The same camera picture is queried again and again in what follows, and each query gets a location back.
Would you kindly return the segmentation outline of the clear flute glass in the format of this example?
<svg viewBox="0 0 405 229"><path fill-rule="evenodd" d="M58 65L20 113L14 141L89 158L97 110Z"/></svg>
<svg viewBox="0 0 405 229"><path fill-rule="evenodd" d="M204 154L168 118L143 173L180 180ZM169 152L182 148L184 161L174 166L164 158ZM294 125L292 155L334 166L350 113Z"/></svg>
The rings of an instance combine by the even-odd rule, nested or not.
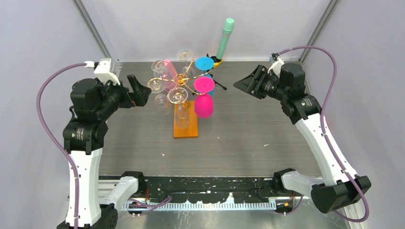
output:
<svg viewBox="0 0 405 229"><path fill-rule="evenodd" d="M185 108L185 102L188 98L188 92L182 87L174 87L167 95L168 100L177 105L175 108L175 124L178 128L187 128L189 126L189 115Z"/></svg>

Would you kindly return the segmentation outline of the magenta plastic wine glass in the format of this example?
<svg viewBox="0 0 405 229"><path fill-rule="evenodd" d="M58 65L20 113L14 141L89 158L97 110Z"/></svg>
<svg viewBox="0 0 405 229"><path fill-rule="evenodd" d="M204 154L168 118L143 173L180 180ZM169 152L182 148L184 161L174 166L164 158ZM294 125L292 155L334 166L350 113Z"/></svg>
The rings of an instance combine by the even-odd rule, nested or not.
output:
<svg viewBox="0 0 405 229"><path fill-rule="evenodd" d="M214 102L209 94L214 89L214 81L210 76L201 76L194 81L194 88L200 93L194 102L194 111L198 117L208 118L213 114Z"/></svg>

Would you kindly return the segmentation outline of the clear wine glass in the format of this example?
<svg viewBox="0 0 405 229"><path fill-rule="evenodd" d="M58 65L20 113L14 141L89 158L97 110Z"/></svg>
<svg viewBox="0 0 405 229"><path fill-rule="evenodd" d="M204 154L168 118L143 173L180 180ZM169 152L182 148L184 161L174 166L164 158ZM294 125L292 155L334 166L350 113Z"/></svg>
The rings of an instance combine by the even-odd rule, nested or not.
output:
<svg viewBox="0 0 405 229"><path fill-rule="evenodd" d="M171 102L169 102L165 92L165 82L162 79L152 78L148 81L148 87L154 94L154 106L162 113L169 113L171 111Z"/></svg>

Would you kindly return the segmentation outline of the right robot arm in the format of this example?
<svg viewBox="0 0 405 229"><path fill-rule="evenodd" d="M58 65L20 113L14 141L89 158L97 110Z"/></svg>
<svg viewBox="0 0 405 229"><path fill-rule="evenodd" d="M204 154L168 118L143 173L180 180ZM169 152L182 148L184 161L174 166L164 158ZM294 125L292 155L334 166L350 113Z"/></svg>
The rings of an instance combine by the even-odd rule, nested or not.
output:
<svg viewBox="0 0 405 229"><path fill-rule="evenodd" d="M296 63L285 63L276 71L258 65L234 87L258 99L280 101L283 113L303 135L320 167L321 178L291 168L275 172L273 191L279 196L298 192L311 198L320 212L329 213L359 202L371 182L367 176L357 174L321 123L321 106L305 92L305 76L302 66Z"/></svg>

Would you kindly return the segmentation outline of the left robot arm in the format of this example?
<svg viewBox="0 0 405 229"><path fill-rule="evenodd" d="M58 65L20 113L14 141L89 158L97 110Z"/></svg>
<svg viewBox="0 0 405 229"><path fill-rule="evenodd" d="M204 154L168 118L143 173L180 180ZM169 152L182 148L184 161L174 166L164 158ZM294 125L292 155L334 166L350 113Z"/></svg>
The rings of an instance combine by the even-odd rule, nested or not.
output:
<svg viewBox="0 0 405 229"><path fill-rule="evenodd" d="M113 229L118 212L133 195L146 193L142 172L123 173L118 184L103 198L98 196L99 165L108 130L107 120L119 108L144 106L151 89L134 75L128 75L130 87L112 81L83 79L72 87L72 118L63 130L64 149L72 159L70 201L61 229Z"/></svg>

